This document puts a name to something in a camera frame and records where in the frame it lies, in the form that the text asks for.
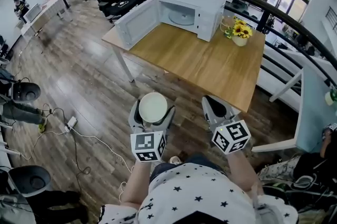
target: shoe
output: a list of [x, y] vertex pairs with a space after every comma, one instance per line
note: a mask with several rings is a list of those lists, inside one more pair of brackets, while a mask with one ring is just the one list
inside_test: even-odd
[[44, 133], [44, 131], [46, 129], [47, 122], [48, 122], [48, 119], [45, 117], [43, 123], [38, 125], [38, 132], [39, 133]]
[[182, 161], [180, 160], [178, 156], [173, 156], [172, 158], [170, 158], [170, 163], [178, 165], [178, 164], [181, 164]]
[[80, 217], [80, 221], [82, 224], [87, 224], [89, 222], [89, 217], [88, 217], [88, 209], [86, 206], [81, 205], [80, 206], [80, 210], [81, 210], [81, 217]]
[[81, 197], [81, 194], [76, 191], [67, 191], [66, 194], [68, 196], [69, 203], [77, 203]]

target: black railing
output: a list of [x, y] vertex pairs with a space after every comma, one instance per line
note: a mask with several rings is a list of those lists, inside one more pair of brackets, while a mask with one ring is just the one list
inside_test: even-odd
[[[270, 15], [273, 15], [273, 16], [277, 17], [278, 19], [280, 19], [281, 21], [285, 22], [287, 25], [289, 25], [295, 31], [297, 31], [300, 35], [302, 35], [304, 38], [306, 38], [321, 53], [321, 55], [324, 56], [326, 58], [326, 60], [331, 63], [331, 65], [334, 67], [334, 69], [337, 70], [337, 59], [327, 50], [327, 48], [311, 32], [309, 32], [303, 25], [301, 25], [300, 23], [295, 21], [293, 18], [291, 18], [290, 16], [288, 16], [287, 14], [285, 14], [284, 12], [279, 10], [278, 8], [266, 3], [263, 0], [242, 0], [242, 1], [248, 2], [248, 3], [250, 3], [250, 4], [252, 4], [256, 7], [259, 7], [263, 11], [261, 19], [258, 20], [255, 17], [249, 16], [248, 14], [242, 13], [242, 12], [238, 11], [237, 9], [231, 8], [229, 6], [225, 6], [225, 9], [228, 9], [232, 12], [240, 14], [243, 17], [245, 17], [247, 19], [250, 19], [252, 22], [257, 23], [256, 30], [263, 32], [267, 28], [272, 33], [274, 33], [277, 36], [279, 36], [280, 38], [284, 39], [287, 43], [289, 43], [291, 46], [296, 48], [298, 52], [303, 54], [319, 71], [321, 71], [322, 74], [327, 78], [327, 80], [330, 83], [332, 83], [334, 86], [336, 86], [336, 82], [331, 78], [331, 76], [310, 55], [308, 55], [307, 52], [304, 49], [302, 49], [295, 42], [289, 40], [287, 37], [285, 37], [281, 33], [277, 32], [273, 28], [270, 28], [270, 27], [266, 26], [266, 22], [267, 22], [267, 19], [270, 17]], [[284, 56], [286, 59], [290, 60], [295, 66], [297, 66], [298, 68], [302, 68], [302, 66], [300, 64], [298, 64], [295, 60], [293, 60], [286, 53], [282, 52], [280, 49], [278, 49], [276, 47], [272, 47], [272, 48], [275, 51], [277, 51], [278, 53], [280, 53], [282, 56]], [[271, 62], [272, 64], [274, 64], [277, 67], [280, 67], [280, 64], [277, 64], [276, 61], [270, 61], [269, 60], [269, 62]], [[274, 72], [272, 72], [270, 70], [267, 70], [267, 68], [265, 66], [261, 66], [261, 68], [263, 70], [265, 70], [266, 72], [270, 73], [271, 75], [273, 75], [279, 81], [281, 81], [283, 83], [287, 82], [283, 78], [281, 78], [279, 75], [275, 74]], [[280, 69], [283, 70], [288, 75], [290, 75], [290, 73], [291, 73], [288, 70], [285, 71], [284, 67], [282, 67]]]
[[337, 15], [335, 11], [330, 7], [326, 16], [327, 20], [330, 22], [332, 29], [337, 33]]

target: sunflower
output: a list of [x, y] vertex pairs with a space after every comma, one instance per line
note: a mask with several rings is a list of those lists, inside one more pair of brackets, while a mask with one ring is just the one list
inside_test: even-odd
[[237, 20], [235, 20], [235, 24], [241, 24], [241, 25], [245, 26], [247, 23], [246, 23], [246, 21], [243, 21], [241, 19], [237, 19]]
[[241, 38], [249, 38], [249, 36], [252, 36], [253, 32], [252, 29], [248, 26], [241, 26]]
[[241, 24], [236, 24], [233, 28], [233, 34], [235, 36], [240, 36], [242, 34], [242, 30], [241, 30], [242, 25]]

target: white shirt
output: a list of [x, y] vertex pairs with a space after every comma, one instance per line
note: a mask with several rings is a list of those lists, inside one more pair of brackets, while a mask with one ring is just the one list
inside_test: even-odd
[[158, 175], [139, 211], [105, 205], [98, 223], [296, 224], [297, 211], [282, 199], [262, 195], [257, 202], [254, 209], [250, 197], [219, 171], [188, 163]]

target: white bowl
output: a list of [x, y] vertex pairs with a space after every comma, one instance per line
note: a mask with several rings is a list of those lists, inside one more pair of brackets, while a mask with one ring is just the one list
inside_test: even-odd
[[139, 113], [143, 120], [154, 123], [161, 120], [167, 111], [167, 101], [157, 92], [146, 94], [139, 104]]

